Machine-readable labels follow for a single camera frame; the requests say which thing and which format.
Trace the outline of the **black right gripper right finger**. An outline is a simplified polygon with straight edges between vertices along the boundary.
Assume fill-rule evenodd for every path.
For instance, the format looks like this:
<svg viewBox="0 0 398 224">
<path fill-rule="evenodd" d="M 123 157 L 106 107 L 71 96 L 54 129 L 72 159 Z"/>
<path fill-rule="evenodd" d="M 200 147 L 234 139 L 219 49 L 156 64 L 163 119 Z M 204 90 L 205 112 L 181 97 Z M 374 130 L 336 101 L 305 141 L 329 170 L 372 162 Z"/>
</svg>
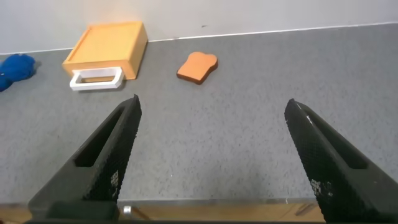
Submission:
<svg viewBox="0 0 398 224">
<path fill-rule="evenodd" d="M 290 99 L 284 117 L 326 222 L 397 222 L 392 177 L 307 105 Z"/>
</svg>

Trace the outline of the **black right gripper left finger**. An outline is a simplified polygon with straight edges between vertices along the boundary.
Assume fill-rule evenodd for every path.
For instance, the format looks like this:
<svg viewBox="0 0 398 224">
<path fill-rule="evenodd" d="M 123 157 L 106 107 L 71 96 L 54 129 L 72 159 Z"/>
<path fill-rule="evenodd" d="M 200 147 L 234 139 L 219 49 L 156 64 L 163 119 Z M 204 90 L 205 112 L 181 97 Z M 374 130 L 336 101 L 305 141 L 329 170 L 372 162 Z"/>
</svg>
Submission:
<svg viewBox="0 0 398 224">
<path fill-rule="evenodd" d="M 42 217 L 55 202 L 116 203 L 141 120 L 139 97 L 123 101 L 28 203 Z"/>
</svg>

